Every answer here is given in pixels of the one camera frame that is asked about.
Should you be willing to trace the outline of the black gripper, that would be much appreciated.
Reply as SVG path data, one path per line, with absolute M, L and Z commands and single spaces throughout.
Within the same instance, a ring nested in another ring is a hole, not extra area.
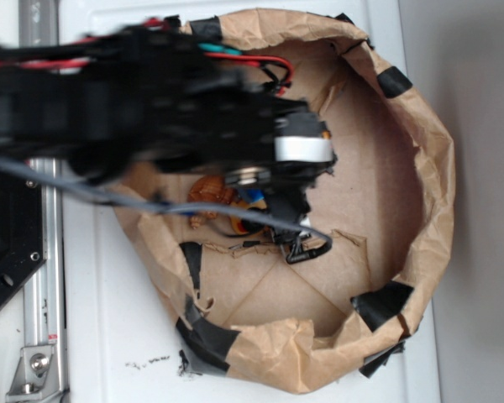
M 332 173 L 337 162 L 335 151 L 331 163 L 275 160 L 276 120 L 300 112 L 314 113 L 304 101 L 276 99 L 256 111 L 239 113 L 231 120 L 230 130 L 222 134 L 227 184 L 237 189 L 261 189 L 271 219 L 272 240 L 282 248 L 288 264 L 318 258 L 333 247 L 330 236 L 307 223 L 311 211 L 307 189 L 315 186 L 320 175 Z

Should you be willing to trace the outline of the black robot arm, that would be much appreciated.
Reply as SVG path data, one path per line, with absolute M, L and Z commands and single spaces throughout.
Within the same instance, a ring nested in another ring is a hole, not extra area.
M 84 184 L 53 186 L 97 194 L 97 184 L 149 161 L 167 174 L 218 175 L 258 190 L 265 209 L 207 201 L 146 202 L 160 214 L 219 212 L 271 231 L 290 264 L 308 248 L 308 188 L 337 157 L 326 124 L 301 100 L 284 98 L 294 75 L 279 56 L 248 55 L 220 34 L 184 34 L 176 17 L 45 47 L 0 47 L 0 170 L 22 175 L 23 160 L 65 160 Z

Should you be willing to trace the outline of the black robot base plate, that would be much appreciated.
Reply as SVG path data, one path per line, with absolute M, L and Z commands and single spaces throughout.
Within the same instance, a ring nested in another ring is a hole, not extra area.
M 44 261 L 42 190 L 0 172 L 0 311 Z

